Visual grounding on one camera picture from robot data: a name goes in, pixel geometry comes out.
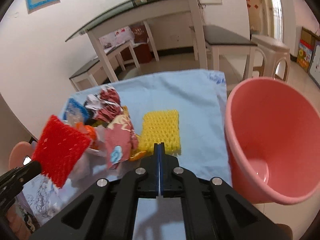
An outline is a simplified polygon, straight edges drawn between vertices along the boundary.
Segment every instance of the red scrubbing pad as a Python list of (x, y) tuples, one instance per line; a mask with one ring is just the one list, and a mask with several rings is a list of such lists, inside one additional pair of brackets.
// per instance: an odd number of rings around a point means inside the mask
[(42, 131), (32, 160), (40, 162), (42, 174), (60, 188), (90, 142), (85, 134), (52, 115)]

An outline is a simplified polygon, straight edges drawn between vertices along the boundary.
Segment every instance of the pink plastic basin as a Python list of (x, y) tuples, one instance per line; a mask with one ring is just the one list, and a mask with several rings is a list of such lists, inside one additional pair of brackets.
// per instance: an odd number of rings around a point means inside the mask
[(319, 113), (286, 83), (252, 78), (237, 85), (225, 132), (233, 188), (251, 203), (299, 203), (319, 187)]

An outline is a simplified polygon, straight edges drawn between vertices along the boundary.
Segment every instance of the glass tabletop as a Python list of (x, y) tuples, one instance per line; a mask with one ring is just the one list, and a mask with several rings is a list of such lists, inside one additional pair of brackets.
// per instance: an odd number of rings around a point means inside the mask
[(121, 4), (118, 4), (117, 6), (103, 12), (102, 14), (98, 15), (94, 19), (92, 19), (90, 22), (86, 23), (84, 26), (82, 26), (79, 30), (74, 32), (69, 38), (65, 40), (65, 42), (79, 36), (84, 35), (94, 27), (98, 26), (100, 23), (103, 23), (104, 21), (111, 19), (112, 17), (119, 15), (121, 13), (124, 13), (126, 11), (129, 11), (133, 8), (137, 8), (139, 6), (143, 6), (149, 3), (153, 3), (160, 0), (128, 0)]

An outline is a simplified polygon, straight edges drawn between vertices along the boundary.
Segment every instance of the yellow scrubbing pad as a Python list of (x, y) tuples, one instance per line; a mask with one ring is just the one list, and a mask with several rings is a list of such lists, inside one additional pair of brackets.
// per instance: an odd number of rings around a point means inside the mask
[(153, 153), (155, 143), (164, 142), (168, 154), (180, 152), (179, 112), (153, 111), (143, 116), (139, 150)]

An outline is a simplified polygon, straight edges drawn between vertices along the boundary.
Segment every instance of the white wall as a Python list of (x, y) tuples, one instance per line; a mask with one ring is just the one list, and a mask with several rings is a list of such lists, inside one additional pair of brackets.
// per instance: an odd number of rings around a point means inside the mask
[(0, 93), (35, 137), (75, 92), (69, 76), (95, 55), (87, 35), (64, 40), (123, 1), (61, 0), (28, 15), (25, 0), (15, 0), (7, 11), (0, 23)]
[(319, 35), (319, 23), (307, 5), (305, 0), (293, 0), (296, 20), (296, 39), (295, 39), (295, 50), (294, 55), (298, 55), (299, 42), (301, 37), (301, 27), (305, 27), (311, 30), (313, 33)]
[[(64, 40), (84, 23), (125, 0), (61, 0), (28, 14), (25, 0), (15, 0), (0, 23), (0, 93), (38, 138), (51, 114), (58, 114), (75, 92), (69, 76), (95, 56), (83, 35)], [(245, 0), (207, 5), (206, 24), (216, 24), (249, 37)], [(192, 46), (188, 16), (151, 21), (157, 49)]]
[(280, 0), (282, 7), (283, 21), (283, 43), (290, 48), (290, 53), (294, 54), (296, 39), (296, 17), (293, 0)]
[(11, 112), (0, 94), (0, 175), (8, 171), (8, 161), (13, 147), (21, 141), (29, 141), (31, 135)]

